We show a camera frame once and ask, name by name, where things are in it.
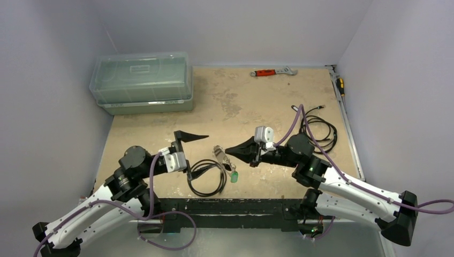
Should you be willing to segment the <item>green key tag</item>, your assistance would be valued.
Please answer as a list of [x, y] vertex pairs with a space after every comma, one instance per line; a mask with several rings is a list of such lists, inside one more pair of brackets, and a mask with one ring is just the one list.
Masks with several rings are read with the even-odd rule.
[[236, 183], [238, 181], [238, 172], [233, 171], [230, 176], [230, 182]]

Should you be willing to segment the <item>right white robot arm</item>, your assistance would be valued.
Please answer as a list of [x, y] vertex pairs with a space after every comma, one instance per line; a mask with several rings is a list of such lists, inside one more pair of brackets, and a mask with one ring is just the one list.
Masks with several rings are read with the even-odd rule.
[[225, 152], [252, 167], [268, 163], [294, 168], [292, 177], [308, 188], [308, 199], [300, 204], [304, 216], [320, 214], [363, 222], [395, 244], [411, 245], [418, 217], [413, 209], [418, 204], [417, 196], [410, 191], [383, 190], [339, 174], [328, 161], [313, 154], [314, 146], [306, 135], [293, 135], [284, 146], [276, 147], [251, 137]]

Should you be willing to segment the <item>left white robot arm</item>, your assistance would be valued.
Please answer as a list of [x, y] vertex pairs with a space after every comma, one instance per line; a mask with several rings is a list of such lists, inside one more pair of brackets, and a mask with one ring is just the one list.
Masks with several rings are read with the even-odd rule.
[[149, 221], [178, 215], [176, 210], [162, 211], [153, 191], [153, 178], [176, 171], [189, 173], [182, 143], [204, 136], [184, 131], [175, 131], [174, 136], [170, 147], [154, 155], [141, 146], [129, 147], [119, 160], [119, 168], [83, 203], [53, 222], [36, 223], [32, 230], [39, 244], [33, 255], [78, 256], [90, 235], [102, 233], [95, 225], [98, 221], [110, 226], [122, 218]]

